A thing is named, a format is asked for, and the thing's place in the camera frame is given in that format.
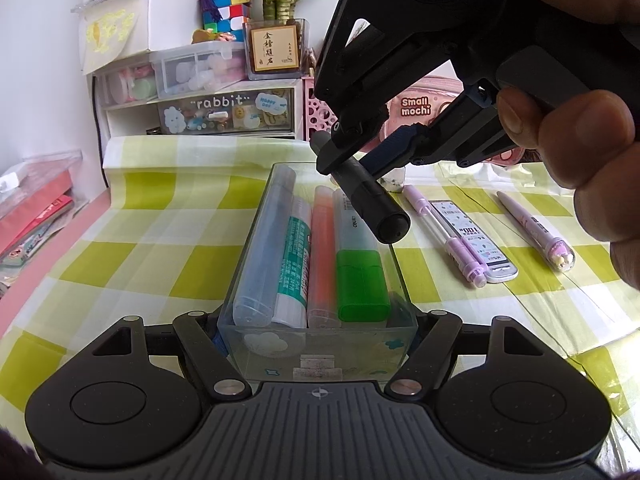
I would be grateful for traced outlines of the person's right hand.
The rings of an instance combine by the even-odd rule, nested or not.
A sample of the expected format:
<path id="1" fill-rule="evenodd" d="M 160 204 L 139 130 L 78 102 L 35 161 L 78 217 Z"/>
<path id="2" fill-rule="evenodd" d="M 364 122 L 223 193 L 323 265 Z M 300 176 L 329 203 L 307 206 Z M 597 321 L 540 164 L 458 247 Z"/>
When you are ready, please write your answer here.
<path id="1" fill-rule="evenodd" d="M 542 0 L 584 20 L 638 22 L 639 0 Z M 550 176 L 574 192 L 577 220 L 610 245 L 615 271 L 639 285 L 639 145 L 634 118 L 616 94 L 575 96 L 548 115 L 525 93 L 498 95 L 504 130 L 523 148 L 541 154 Z"/>

